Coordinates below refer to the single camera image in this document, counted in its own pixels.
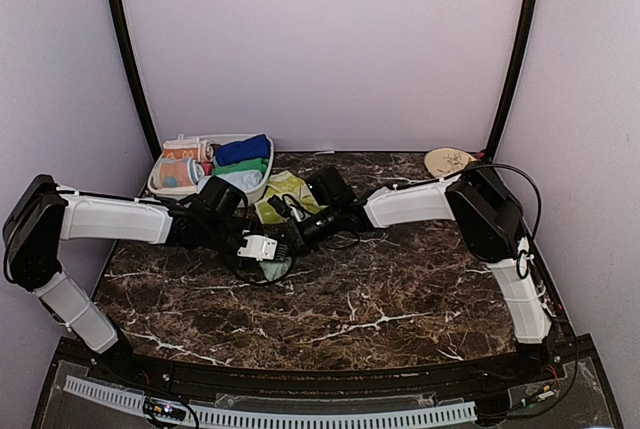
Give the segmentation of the sage green towel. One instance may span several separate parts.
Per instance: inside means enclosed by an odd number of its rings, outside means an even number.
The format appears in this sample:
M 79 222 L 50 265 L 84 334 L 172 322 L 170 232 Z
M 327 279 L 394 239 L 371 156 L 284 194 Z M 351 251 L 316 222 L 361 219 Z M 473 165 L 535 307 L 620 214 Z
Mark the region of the sage green towel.
M 263 273 L 263 280 L 260 281 L 261 285 L 269 285 L 279 282 L 284 279 L 291 271 L 294 265 L 294 259 L 287 257 L 279 261 L 260 261 L 258 263 Z

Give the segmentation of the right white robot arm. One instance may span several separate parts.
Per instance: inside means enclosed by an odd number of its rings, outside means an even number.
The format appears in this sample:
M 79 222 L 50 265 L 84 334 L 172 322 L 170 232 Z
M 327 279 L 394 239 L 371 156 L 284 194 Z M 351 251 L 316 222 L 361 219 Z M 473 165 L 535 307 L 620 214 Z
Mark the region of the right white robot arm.
M 304 255 L 337 233 L 370 232 L 405 223 L 449 220 L 457 224 L 470 254 L 496 279 L 513 320 L 517 343 L 528 345 L 510 362 L 521 383 L 534 381 L 549 365 L 542 344 L 551 329 L 544 291 L 530 268 L 531 233 L 523 208 L 492 164 L 473 163 L 443 178 L 389 184 L 359 199 L 338 170 L 327 167 L 306 184 L 322 205 L 313 214 L 288 195 L 267 202 L 287 222 L 294 254 Z

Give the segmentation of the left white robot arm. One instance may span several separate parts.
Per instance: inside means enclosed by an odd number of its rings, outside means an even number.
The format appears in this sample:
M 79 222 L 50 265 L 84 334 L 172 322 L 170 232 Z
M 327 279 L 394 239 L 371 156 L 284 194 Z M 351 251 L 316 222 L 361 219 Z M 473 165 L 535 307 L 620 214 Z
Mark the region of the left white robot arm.
M 244 193 L 213 177 L 182 200 L 109 197 L 34 177 L 6 219 L 3 272 L 7 282 L 35 295 L 94 353 L 120 385 L 141 376 L 140 361 L 125 349 L 116 325 L 94 304 L 59 260 L 61 242 L 105 239 L 151 245 L 236 251 L 242 231 L 232 222 Z

